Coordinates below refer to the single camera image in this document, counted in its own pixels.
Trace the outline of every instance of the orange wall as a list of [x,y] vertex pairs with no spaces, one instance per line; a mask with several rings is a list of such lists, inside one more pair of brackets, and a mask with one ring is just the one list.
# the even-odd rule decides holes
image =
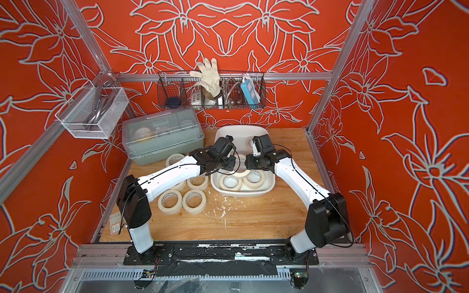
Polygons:
[[469,6],[379,0],[315,128],[385,292],[469,290]]
[[3,176],[99,68],[57,1],[30,1],[29,6],[18,0],[2,1],[1,5]]
[[[2,1],[0,176],[98,67],[59,1]],[[89,243],[127,160],[110,140],[64,131],[0,206],[0,292],[57,292]]]
[[[115,72],[155,74],[194,68],[202,56],[217,58],[221,70],[330,71],[360,1],[77,3]],[[156,84],[123,86],[133,92],[139,115],[160,111]],[[201,111],[198,116],[204,127],[248,122],[304,127],[324,86],[325,81],[267,83],[263,110]]]

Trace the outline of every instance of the translucent lid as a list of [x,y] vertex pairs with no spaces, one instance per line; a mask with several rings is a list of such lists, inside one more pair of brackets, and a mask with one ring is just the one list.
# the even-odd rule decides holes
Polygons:
[[198,141],[204,133],[192,109],[174,109],[126,120],[122,143],[129,157]]

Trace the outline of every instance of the wooden table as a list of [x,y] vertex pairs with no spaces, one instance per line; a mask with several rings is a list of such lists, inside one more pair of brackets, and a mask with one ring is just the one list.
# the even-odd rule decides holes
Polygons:
[[[268,129],[272,142],[284,145],[293,153],[296,163],[314,181],[324,186],[302,128]],[[205,145],[213,144],[216,129],[204,129]],[[129,174],[136,178],[148,175],[165,167],[165,161],[145,166],[133,163]],[[189,188],[186,186],[181,194]],[[165,215],[157,200],[150,203],[150,231],[154,240],[226,240],[226,239],[281,239],[288,238],[304,228],[307,210],[295,192],[279,177],[271,192],[259,197],[223,196],[212,187],[204,191],[207,207],[197,215],[187,213],[184,208],[174,214]],[[119,212],[114,205],[111,214]],[[111,235],[109,221],[100,242],[130,241],[127,229],[120,235]]]

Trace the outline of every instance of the white glove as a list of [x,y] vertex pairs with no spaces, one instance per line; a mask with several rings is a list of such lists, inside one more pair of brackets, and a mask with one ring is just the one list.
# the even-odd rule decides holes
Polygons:
[[199,67],[200,72],[189,72],[190,76],[200,78],[200,81],[196,82],[195,85],[203,86],[207,92],[209,92],[213,97],[216,97],[218,94],[220,94],[221,90],[217,60],[212,58],[212,64],[210,64],[210,61],[207,58],[204,58],[203,63],[197,62],[197,67]]

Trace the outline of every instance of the wire mesh basket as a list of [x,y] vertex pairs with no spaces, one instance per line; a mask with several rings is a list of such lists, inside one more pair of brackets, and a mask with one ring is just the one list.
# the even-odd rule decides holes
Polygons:
[[74,97],[70,98],[55,114],[55,117],[74,138],[108,139],[129,104],[129,99],[123,88],[104,87],[99,98],[113,97],[113,100],[109,100],[109,104],[105,108],[101,108],[101,114],[95,119],[97,121],[89,123],[90,115],[92,116],[91,113],[94,110],[97,90],[90,84],[84,85],[78,91],[83,93],[83,98],[67,108],[74,99]]
[[[264,73],[245,71],[219,70],[220,87],[225,90],[209,99],[205,88],[195,85],[200,81],[198,77],[177,77],[177,74],[186,74],[186,71],[158,72],[158,105],[164,109],[193,108],[203,109],[263,109],[266,104],[266,88]],[[242,74],[251,77],[256,92],[260,96],[258,104],[250,105],[241,90]]]

